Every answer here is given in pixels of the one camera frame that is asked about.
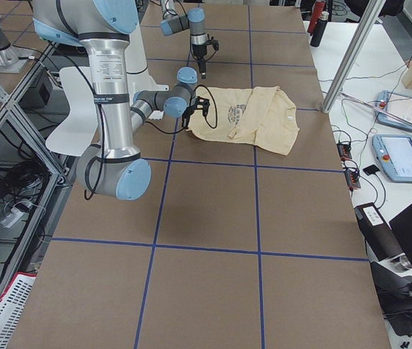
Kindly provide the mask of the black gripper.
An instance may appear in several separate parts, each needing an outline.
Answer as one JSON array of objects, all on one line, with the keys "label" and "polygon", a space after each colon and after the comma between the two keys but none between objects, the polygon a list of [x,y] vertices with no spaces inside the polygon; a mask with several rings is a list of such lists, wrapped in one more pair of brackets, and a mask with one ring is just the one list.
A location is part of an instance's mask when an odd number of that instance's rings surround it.
[{"label": "black gripper", "polygon": [[185,109],[181,116],[181,125],[182,126],[188,126],[190,122],[191,115],[195,112],[197,109],[197,97],[193,97],[190,102],[189,106]]},{"label": "black gripper", "polygon": [[207,66],[205,55],[207,54],[207,35],[205,33],[190,35],[191,51],[197,65],[202,79],[207,77]]}]

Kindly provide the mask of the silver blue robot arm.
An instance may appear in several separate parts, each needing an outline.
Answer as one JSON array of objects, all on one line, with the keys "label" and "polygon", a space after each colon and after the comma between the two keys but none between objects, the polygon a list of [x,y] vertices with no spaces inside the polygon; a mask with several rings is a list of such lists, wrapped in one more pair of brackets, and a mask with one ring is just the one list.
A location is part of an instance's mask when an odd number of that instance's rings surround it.
[{"label": "silver blue robot arm", "polygon": [[199,74],[206,78],[206,59],[208,37],[205,32],[205,13],[203,8],[195,7],[178,14],[174,1],[160,1],[162,21],[160,28],[165,36],[189,30],[191,56],[196,60]]},{"label": "silver blue robot arm", "polygon": [[125,51],[138,27],[134,1],[35,1],[33,22],[41,38],[84,47],[88,54],[88,85],[100,142],[91,144],[77,164],[85,199],[95,194],[130,201],[140,198],[151,181],[151,167],[141,158],[133,133],[154,111],[175,118],[190,116],[197,99],[196,71],[181,68],[170,91],[142,91],[130,101]]}]

